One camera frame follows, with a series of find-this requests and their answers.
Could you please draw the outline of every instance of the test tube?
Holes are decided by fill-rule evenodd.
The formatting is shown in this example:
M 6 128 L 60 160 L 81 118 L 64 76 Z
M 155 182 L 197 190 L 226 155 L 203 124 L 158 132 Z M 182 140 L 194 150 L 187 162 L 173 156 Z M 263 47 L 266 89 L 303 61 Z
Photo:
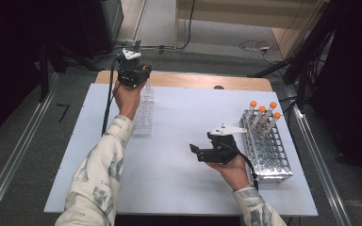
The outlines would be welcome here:
M 252 126 L 255 126 L 260 118 L 263 116 L 264 112 L 266 111 L 266 107 L 261 106 L 258 109 L 257 115 L 255 116 L 254 120 L 252 121 Z
M 267 134 L 270 132 L 272 127 L 275 125 L 275 123 L 281 118 L 281 114 L 279 112 L 274 113 L 274 117 L 272 118 L 272 121 L 270 121 L 269 125 L 263 130 L 264 134 Z
M 277 106 L 276 102 L 270 103 L 269 109 L 267 109 L 266 114 L 263 116 L 264 121 L 266 121 L 269 118 L 269 116 L 272 114 L 272 111 L 275 109 L 276 106 Z
M 251 101 L 251 103 L 249 104 L 249 110 L 248 110 L 248 114 L 246 116 L 246 121 L 249 121 L 249 119 L 252 117 L 256 106 L 257 106 L 257 102 Z

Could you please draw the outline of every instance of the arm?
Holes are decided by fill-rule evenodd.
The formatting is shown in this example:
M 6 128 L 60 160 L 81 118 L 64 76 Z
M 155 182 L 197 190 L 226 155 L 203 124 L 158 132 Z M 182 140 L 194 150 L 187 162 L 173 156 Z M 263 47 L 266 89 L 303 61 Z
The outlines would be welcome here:
M 240 155 L 226 165 L 207 164 L 217 170 L 225 182 L 233 188 L 234 199 L 246 225 L 285 225 L 278 213 L 261 198 L 255 187 L 249 183 L 246 163 Z
M 65 211 L 56 225 L 114 225 L 123 172 L 123 152 L 135 129 L 131 120 L 140 103 L 143 86 L 117 89 L 115 97 L 120 115 L 116 116 L 75 171 L 66 197 Z

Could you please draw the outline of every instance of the black stand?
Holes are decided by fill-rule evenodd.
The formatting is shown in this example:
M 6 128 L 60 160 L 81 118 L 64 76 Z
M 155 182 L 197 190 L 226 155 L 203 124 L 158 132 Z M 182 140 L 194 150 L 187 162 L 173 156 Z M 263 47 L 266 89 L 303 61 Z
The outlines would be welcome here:
M 45 40 L 40 44 L 40 73 L 41 73 L 41 97 L 40 103 L 45 99 L 49 92 L 48 81 L 48 59 L 52 63 L 55 72 L 66 73 L 67 64 L 63 55 L 75 59 L 78 63 L 86 66 L 92 71 L 99 72 L 93 64 L 89 63 L 83 57 L 77 55 L 70 49 L 53 40 Z
M 304 110 L 304 89 L 307 81 L 307 69 L 308 63 L 314 60 L 315 53 L 319 50 L 321 43 L 324 41 L 327 34 L 335 29 L 337 9 L 339 9 L 340 0 L 333 0 L 330 2 L 327 10 L 322 14 L 319 21 L 313 28 L 311 34 L 304 42 L 302 49 L 296 56 L 288 58 L 282 62 L 279 62 L 263 72 L 248 75 L 248 77 L 262 78 L 267 74 L 273 73 L 281 68 L 288 67 L 286 73 L 283 76 L 285 84 L 292 84 L 296 78 L 300 76 L 299 88 L 297 93 L 296 104 L 301 111 Z

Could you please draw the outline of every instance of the forearm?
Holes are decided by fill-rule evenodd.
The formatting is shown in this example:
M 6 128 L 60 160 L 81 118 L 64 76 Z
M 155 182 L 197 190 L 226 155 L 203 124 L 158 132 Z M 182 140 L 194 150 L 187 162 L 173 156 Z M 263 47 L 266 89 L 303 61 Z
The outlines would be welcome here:
M 123 152 L 135 124 L 117 116 L 76 170 L 57 225 L 114 225 Z
M 253 185 L 233 192 L 246 225 L 286 225 L 278 213 L 258 194 Z

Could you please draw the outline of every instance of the human hand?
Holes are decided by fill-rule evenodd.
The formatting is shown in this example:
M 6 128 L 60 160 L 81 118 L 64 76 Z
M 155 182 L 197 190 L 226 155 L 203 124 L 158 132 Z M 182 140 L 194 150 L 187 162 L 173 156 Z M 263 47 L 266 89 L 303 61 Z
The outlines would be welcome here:
M 134 88 L 129 88 L 116 81 L 115 87 L 112 91 L 116 104 L 119 107 L 119 114 L 126 116 L 130 120 L 134 120 L 137 113 L 138 106 L 140 105 L 140 91 L 145 86 L 146 81 Z
M 234 191 L 239 190 L 249 184 L 246 171 L 246 163 L 242 156 L 237 155 L 226 165 L 220 163 L 207 163 L 208 166 L 217 170 L 227 184 Z

